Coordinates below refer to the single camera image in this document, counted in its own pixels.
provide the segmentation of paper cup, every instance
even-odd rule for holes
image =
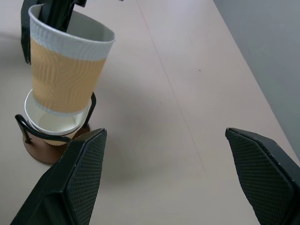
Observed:
[[[24,108],[29,123],[34,129],[44,134],[67,136],[70,138],[72,138],[83,126],[89,112],[89,106],[87,106],[81,113],[77,115],[62,116],[51,114],[44,111],[36,104],[32,90],[26,97]],[[45,140],[45,142],[53,145],[64,144],[64,142],[49,140]]]
[[[103,24],[73,11],[67,32],[29,9],[33,96],[46,111],[77,114],[89,102],[106,57],[115,41]]]

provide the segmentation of disposable cup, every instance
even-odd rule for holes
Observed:
[[[38,19],[41,8],[29,9],[33,97],[45,111],[78,114],[90,100],[115,34],[76,11],[62,32]]]

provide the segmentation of gray wall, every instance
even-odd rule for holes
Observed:
[[[300,0],[214,0],[300,158]]]

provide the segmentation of wire cup stand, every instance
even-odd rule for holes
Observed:
[[[87,133],[90,131],[89,127],[89,121],[90,117],[92,116],[95,106],[96,106],[96,96],[94,93],[92,93],[91,96],[91,106],[88,112],[88,115],[85,119],[85,122],[80,128],[77,133],[75,134],[74,138],[77,138],[78,136]],[[72,141],[71,138],[66,136],[59,136],[59,135],[48,135],[44,134],[42,132],[39,132],[38,130],[34,129],[27,121],[26,119],[18,114],[15,116],[15,119],[17,120],[17,123],[21,129],[21,132],[23,134],[23,143],[28,151],[28,153],[35,158],[37,161],[40,161],[45,164],[53,165],[57,162],[57,160],[60,159],[60,157],[63,155],[65,150],[67,149],[68,144]],[[46,143],[45,140],[51,140],[51,141],[59,141],[59,142],[65,142],[63,145],[50,145]]]

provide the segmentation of table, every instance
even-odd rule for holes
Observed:
[[[25,150],[30,65],[22,0],[0,8],[0,221],[9,224],[48,166]],[[117,37],[95,89],[92,129],[107,146],[91,225],[258,224],[226,127],[274,139],[299,164],[212,0],[88,0],[76,10]]]

